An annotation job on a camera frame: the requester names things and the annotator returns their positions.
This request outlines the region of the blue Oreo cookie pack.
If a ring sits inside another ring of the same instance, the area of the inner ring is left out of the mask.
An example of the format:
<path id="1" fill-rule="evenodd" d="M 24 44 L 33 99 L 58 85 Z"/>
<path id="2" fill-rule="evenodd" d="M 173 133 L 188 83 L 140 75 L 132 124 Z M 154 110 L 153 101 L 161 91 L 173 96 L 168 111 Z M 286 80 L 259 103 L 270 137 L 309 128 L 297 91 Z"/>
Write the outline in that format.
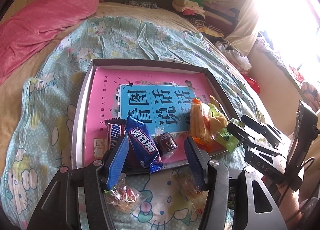
<path id="1" fill-rule="evenodd" d="M 142 168 L 148 169 L 150 173 L 160 171 L 163 167 L 162 159 L 147 125 L 128 116 L 125 132 Z"/>

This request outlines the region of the orange snack pack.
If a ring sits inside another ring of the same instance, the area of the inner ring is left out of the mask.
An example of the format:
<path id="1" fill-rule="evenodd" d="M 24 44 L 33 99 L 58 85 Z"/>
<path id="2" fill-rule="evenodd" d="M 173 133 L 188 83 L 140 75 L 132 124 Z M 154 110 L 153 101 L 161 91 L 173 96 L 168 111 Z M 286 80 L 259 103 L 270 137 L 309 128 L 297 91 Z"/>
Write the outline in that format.
<path id="1" fill-rule="evenodd" d="M 210 107 L 199 97 L 191 101 L 189 136 L 196 138 L 202 144 L 212 144 L 210 132 Z"/>

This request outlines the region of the brown Snickers bar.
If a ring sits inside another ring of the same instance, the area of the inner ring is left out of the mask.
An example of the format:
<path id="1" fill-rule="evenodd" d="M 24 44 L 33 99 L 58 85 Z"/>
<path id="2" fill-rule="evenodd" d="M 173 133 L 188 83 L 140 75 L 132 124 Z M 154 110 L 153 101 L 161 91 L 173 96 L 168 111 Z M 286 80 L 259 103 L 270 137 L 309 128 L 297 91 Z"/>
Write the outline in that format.
<path id="1" fill-rule="evenodd" d="M 125 134 L 126 119 L 112 118 L 106 119 L 104 122 L 107 128 L 107 149 L 111 150 L 116 146 L 119 138 Z M 137 174 L 140 168 L 141 166 L 137 161 L 133 148 L 131 144 L 129 144 L 129 153 L 125 161 L 123 172 L 133 175 Z"/>

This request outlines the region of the green-label pastry bag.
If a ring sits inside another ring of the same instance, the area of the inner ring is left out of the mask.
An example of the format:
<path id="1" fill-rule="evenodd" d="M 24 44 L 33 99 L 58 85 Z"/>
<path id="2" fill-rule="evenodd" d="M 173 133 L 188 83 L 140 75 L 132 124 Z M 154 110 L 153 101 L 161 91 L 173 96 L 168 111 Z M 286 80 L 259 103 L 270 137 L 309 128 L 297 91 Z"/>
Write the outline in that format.
<path id="1" fill-rule="evenodd" d="M 208 107 L 210 134 L 213 140 L 222 145 L 230 153 L 233 152 L 239 141 L 227 130 L 229 121 L 214 104 L 208 104 Z"/>

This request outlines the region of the clear red-label snack bag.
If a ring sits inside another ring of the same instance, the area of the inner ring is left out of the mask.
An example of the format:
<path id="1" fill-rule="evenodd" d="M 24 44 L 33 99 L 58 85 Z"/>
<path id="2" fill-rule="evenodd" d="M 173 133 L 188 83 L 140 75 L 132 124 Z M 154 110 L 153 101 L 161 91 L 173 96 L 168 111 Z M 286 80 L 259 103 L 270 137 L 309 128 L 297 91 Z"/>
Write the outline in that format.
<path id="1" fill-rule="evenodd" d="M 111 190 L 105 190 L 104 195 L 108 205 L 124 213 L 131 213 L 148 199 L 148 194 L 144 194 L 136 188 L 129 186 L 125 181 L 126 175 L 120 174 L 117 184 Z"/>

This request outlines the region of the clear yellow pastry bag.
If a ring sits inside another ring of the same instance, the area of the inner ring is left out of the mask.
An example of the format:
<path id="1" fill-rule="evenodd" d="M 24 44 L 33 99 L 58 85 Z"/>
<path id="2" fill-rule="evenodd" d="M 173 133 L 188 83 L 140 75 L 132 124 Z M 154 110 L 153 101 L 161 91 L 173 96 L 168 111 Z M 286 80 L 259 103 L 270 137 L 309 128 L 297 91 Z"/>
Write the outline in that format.
<path id="1" fill-rule="evenodd" d="M 202 215 L 208 197 L 208 190 L 200 190 L 190 170 L 176 173 L 173 175 L 173 181 L 184 199 L 191 202 L 193 210 Z"/>

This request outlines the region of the dark candy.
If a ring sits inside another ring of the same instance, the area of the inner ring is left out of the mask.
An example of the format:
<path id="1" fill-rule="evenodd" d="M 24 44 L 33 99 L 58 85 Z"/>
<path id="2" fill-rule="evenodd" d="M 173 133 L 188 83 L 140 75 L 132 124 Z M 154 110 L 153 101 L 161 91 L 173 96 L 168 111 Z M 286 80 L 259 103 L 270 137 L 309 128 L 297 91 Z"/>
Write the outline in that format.
<path id="1" fill-rule="evenodd" d="M 155 137 L 153 138 L 155 145 L 159 151 L 161 158 L 169 158 L 178 149 L 178 146 L 169 132 L 165 132 L 164 126 L 155 129 Z"/>

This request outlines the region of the black green-pea snack bag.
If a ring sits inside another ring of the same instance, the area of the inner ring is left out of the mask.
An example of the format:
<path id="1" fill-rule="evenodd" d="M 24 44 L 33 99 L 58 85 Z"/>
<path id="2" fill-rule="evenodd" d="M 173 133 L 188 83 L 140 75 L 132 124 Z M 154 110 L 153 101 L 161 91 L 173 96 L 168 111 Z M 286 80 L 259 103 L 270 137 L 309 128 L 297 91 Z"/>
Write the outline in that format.
<path id="1" fill-rule="evenodd" d="M 235 186 L 229 187 L 228 201 L 227 201 L 228 209 L 235 210 L 235 199 L 236 199 L 236 187 Z"/>

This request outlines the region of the yellow snack packet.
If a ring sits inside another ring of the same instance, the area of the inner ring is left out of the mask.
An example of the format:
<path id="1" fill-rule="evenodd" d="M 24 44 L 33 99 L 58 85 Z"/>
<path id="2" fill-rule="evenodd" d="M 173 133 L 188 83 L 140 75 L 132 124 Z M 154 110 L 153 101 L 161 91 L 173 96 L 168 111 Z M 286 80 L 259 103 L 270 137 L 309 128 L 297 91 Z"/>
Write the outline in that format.
<path id="1" fill-rule="evenodd" d="M 222 113 L 225 116 L 225 118 L 228 120 L 228 116 L 225 110 L 223 109 L 223 106 L 212 95 L 210 95 L 210 103 L 213 104 L 219 110 L 219 112 Z"/>

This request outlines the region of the red plastic bag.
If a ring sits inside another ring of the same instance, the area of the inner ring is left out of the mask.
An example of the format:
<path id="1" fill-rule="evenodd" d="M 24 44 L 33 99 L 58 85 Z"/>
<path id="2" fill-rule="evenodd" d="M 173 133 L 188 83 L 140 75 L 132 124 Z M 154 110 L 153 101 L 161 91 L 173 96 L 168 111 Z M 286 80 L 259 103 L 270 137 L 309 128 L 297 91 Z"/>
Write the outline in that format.
<path id="1" fill-rule="evenodd" d="M 248 77 L 247 75 L 243 75 L 243 77 L 244 77 L 244 79 L 247 81 L 247 83 L 249 84 L 249 86 L 251 86 L 251 88 L 252 88 L 257 94 L 259 94 L 259 93 L 260 93 L 260 87 L 259 87 L 258 83 L 257 83 L 254 79 Z"/>

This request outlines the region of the pink blue children's book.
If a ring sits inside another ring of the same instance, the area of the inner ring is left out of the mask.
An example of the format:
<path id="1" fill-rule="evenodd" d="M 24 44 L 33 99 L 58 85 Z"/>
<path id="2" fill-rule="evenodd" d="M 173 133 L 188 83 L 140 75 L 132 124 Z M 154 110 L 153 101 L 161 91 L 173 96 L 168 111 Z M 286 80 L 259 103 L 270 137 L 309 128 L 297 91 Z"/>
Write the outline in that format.
<path id="1" fill-rule="evenodd" d="M 90 89 L 84 164 L 101 158 L 110 149 L 106 119 L 132 116 L 145 123 L 151 134 L 163 127 L 171 133 L 178 149 L 167 164 L 185 159 L 183 142 L 189 131 L 190 105 L 195 97 L 208 103 L 216 95 L 204 73 L 174 73 L 106 69 L 93 72 Z"/>

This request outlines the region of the Hello Kitty blue quilt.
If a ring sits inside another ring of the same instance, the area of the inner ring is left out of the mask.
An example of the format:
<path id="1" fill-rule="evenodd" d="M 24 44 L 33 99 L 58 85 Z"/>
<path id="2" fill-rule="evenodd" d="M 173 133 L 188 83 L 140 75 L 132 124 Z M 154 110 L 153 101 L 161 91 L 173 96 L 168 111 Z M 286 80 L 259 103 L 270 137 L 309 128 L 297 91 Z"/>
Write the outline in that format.
<path id="1" fill-rule="evenodd" d="M 5 215 L 26 229 L 32 213 L 71 150 L 72 118 L 90 56 L 100 59 L 143 59 L 180 62 L 207 68 L 218 80 L 238 115 L 270 121 L 257 93 L 239 72 L 199 33 L 166 28 L 129 17 L 104 16 L 66 30 L 66 48 L 46 52 L 37 72 L 20 84 L 21 113 L 9 142 L 1 178 Z"/>

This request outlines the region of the floral curtain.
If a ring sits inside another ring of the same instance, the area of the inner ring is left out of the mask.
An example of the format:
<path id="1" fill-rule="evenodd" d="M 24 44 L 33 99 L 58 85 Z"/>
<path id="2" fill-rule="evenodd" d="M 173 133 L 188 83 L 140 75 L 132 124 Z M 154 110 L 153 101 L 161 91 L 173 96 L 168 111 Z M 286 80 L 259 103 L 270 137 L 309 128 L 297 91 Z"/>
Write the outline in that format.
<path id="1" fill-rule="evenodd" d="M 315 111 L 319 111 L 319 85 L 308 81 L 295 67 L 286 64 L 274 51 L 272 42 L 266 32 L 258 32 L 254 44 L 257 51 L 263 52 L 276 66 L 282 70 L 285 76 L 294 84 L 303 100 Z"/>

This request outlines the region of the beige bed sheet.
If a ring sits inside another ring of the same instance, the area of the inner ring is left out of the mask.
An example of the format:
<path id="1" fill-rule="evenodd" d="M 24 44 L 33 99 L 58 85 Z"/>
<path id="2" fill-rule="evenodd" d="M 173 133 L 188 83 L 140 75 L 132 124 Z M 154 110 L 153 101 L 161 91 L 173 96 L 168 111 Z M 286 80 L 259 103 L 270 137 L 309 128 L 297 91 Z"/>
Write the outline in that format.
<path id="1" fill-rule="evenodd" d="M 101 3 L 93 16 L 126 16 L 179 31 L 197 32 L 187 20 L 161 8 L 147 9 L 120 3 Z M 21 116 L 22 87 L 25 80 L 34 77 L 53 49 L 78 26 L 76 24 L 60 32 L 41 51 L 18 67 L 1 85 L 1 172 L 5 167 L 11 136 Z"/>

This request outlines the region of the pink blanket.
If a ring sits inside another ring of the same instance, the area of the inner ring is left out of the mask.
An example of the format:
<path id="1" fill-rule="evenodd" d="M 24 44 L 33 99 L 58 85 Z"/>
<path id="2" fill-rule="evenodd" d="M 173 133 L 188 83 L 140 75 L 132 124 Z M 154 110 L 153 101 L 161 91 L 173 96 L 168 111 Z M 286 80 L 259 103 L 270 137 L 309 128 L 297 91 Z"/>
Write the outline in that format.
<path id="1" fill-rule="evenodd" d="M 57 34 L 93 15 L 99 0 L 35 0 L 1 24 L 1 84 Z"/>

